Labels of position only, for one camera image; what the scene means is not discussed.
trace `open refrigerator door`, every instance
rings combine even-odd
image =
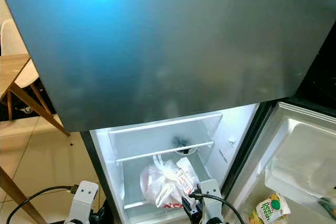
[[[291,214],[281,223],[335,223],[336,119],[278,103],[226,199],[246,223],[278,193]],[[224,219],[235,222],[224,210]]]
[[[187,157],[200,181],[224,183],[258,104],[138,125],[92,130],[90,135],[122,223],[171,223],[182,208],[145,200],[140,174],[153,156],[175,164]]]

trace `gray freezer door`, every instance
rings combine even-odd
[[[6,0],[68,131],[293,95],[334,0]]]

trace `wooden chair leg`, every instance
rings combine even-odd
[[[37,99],[40,101],[40,103],[42,104],[43,108],[49,113],[51,114],[46,102],[43,100],[41,94],[38,92],[38,90],[35,88],[34,84],[32,83],[30,85],[30,87],[32,88],[34,94],[37,96]]]
[[[7,92],[7,107],[8,107],[8,120],[12,120],[12,93]]]
[[[17,187],[14,181],[0,167],[0,187],[18,204],[26,199],[23,192]],[[22,209],[29,214],[38,224],[47,224],[35,207],[30,203],[22,206]]]
[[[70,136],[70,134],[60,125],[52,115],[50,115],[40,104],[38,104],[33,98],[31,98],[22,88],[17,84],[13,83],[9,87],[10,91],[19,97],[24,103],[32,108],[37,114],[42,116],[45,120],[55,126],[57,129],[62,131],[65,135]]]

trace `chair seat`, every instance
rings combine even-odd
[[[29,60],[27,65],[23,68],[19,76],[15,80],[15,84],[17,84],[20,88],[25,88],[31,85],[38,78],[38,73],[36,68],[32,62],[32,59]]]

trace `freezer door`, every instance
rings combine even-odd
[[[334,223],[321,203],[336,199],[336,118],[280,102],[226,199],[248,215],[273,192],[285,196],[289,223]],[[235,223],[224,209],[226,221]]]
[[[6,0],[65,128],[293,95],[334,0]]]

